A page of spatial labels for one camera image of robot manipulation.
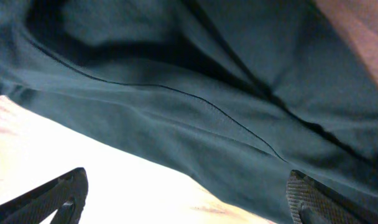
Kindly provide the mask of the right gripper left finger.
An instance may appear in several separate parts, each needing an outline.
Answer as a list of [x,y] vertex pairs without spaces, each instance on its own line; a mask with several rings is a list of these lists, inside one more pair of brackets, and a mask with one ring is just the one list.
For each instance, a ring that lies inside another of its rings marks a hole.
[[86,171],[77,167],[0,205],[0,224],[41,223],[53,212],[51,224],[78,224],[87,195]]

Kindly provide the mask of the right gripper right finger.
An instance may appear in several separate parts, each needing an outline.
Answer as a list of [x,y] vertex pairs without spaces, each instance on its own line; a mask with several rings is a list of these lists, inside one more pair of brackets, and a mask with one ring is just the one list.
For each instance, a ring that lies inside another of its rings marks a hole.
[[286,198],[294,224],[378,224],[378,214],[298,170],[290,172]]

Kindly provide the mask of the black leggings with coral cuffs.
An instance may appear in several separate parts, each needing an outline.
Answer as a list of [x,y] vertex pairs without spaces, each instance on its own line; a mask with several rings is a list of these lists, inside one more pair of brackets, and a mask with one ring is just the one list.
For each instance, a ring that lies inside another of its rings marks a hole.
[[378,215],[378,85],[315,1],[0,1],[0,96],[289,223],[300,170]]

